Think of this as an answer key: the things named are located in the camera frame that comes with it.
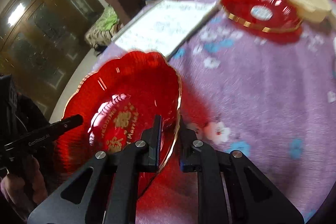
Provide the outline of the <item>person's left hand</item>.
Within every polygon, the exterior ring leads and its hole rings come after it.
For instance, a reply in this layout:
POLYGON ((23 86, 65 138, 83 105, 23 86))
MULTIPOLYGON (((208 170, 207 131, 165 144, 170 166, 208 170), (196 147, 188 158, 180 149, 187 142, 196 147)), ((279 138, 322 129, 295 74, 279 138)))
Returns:
POLYGON ((30 213, 48 197, 40 166, 33 156, 21 166, 24 178, 8 172, 1 180, 1 192, 6 201, 20 213, 30 213))

